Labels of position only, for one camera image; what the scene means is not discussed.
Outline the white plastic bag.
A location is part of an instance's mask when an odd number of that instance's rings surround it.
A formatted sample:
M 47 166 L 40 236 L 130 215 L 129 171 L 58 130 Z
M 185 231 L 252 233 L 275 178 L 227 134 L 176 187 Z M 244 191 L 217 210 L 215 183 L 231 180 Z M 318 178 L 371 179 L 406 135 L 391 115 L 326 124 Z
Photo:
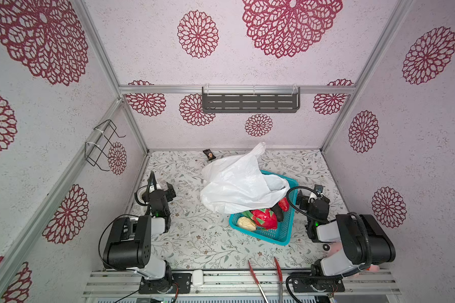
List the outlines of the white plastic bag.
M 283 199 L 289 183 L 278 175 L 263 174 L 258 159 L 264 155 L 261 142 L 244 155 L 218 159 L 202 169 L 202 204 L 212 212 L 235 214 L 271 208 Z

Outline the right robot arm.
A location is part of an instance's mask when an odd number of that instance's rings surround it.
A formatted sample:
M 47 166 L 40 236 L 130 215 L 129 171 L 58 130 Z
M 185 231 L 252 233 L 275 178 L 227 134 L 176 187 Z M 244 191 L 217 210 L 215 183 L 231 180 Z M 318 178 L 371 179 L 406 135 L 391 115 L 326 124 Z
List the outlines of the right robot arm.
M 291 200 L 292 192 L 303 190 L 310 191 L 317 197 L 306 210 L 297 207 Z M 394 244 L 373 215 L 349 212 L 328 220 L 329 203 L 326 197 L 305 186 L 289 189 L 286 199 L 290 207 L 307 218 L 305 228 L 312 242 L 341 245 L 339 251 L 317 260 L 311 266 L 311 278 L 342 279 L 368 270 L 372 265 L 395 260 Z

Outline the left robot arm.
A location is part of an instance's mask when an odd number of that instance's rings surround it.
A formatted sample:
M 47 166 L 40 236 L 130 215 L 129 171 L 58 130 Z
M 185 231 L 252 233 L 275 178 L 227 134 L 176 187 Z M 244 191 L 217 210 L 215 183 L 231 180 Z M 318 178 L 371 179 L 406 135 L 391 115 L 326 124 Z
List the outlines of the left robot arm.
M 172 184 L 166 185 L 163 189 L 152 171 L 147 184 L 134 193 L 145 214 L 122 214 L 105 228 L 109 235 L 104 248 L 98 245 L 98 252 L 106 269 L 132 271 L 146 281 L 172 280 L 169 263 L 152 255 L 152 238 L 171 227 L 169 202 L 176 193 Z

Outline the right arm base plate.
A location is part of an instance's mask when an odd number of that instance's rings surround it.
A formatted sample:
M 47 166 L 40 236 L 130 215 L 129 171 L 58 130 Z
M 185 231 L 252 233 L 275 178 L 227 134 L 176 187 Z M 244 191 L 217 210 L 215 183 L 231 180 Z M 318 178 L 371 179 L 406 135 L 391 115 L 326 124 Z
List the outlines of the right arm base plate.
M 344 292 L 345 286 L 340 276 L 313 276 L 309 273 L 292 273 L 286 280 L 297 293 L 302 292 Z

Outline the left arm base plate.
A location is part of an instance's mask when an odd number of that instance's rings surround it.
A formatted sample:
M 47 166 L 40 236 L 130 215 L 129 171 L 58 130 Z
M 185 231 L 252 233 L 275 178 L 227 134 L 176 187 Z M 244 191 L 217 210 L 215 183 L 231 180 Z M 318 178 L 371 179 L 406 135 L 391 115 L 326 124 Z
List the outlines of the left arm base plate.
M 171 273 L 158 280 L 141 279 L 139 294 L 188 294 L 192 285 L 192 274 Z

